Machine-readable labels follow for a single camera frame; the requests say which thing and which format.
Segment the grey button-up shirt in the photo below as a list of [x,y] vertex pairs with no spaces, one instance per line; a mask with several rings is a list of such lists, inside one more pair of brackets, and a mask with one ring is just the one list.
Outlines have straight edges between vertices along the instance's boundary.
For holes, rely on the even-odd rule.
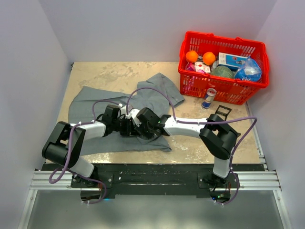
[[[177,86],[165,75],[158,73],[146,81],[138,82],[139,91],[130,97],[128,94],[83,87],[69,107],[68,122],[89,122],[96,115],[104,113],[108,104],[128,104],[136,109],[148,107],[158,116],[167,114],[170,105],[179,106],[184,102]],[[94,138],[84,141],[81,155],[95,153],[148,151],[160,149],[170,152],[171,148],[164,137],[150,140],[131,136],[123,137],[113,132],[103,138]]]

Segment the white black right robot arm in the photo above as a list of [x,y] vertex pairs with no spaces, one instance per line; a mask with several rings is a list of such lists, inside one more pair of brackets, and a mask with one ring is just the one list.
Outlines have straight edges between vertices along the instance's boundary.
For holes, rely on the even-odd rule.
[[230,157],[240,133],[227,123],[219,124],[223,119],[212,114],[203,119],[174,118],[169,114],[156,115],[151,109],[132,109],[131,119],[135,130],[145,138],[163,136],[188,136],[201,139],[214,156],[211,175],[204,178],[206,183],[224,187],[229,182]]

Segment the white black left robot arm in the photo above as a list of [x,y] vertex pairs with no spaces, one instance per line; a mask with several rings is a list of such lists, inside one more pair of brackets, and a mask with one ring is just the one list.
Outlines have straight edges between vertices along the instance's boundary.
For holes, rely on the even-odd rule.
[[105,111],[90,122],[69,124],[58,122],[42,149],[43,158],[62,166],[60,175],[54,179],[55,171],[50,175],[49,182],[58,182],[66,171],[82,177],[88,187],[98,184],[99,176],[94,173],[94,165],[84,160],[80,154],[84,141],[102,138],[112,132],[127,131],[133,124],[139,125],[137,114],[140,110],[132,106],[108,105]]

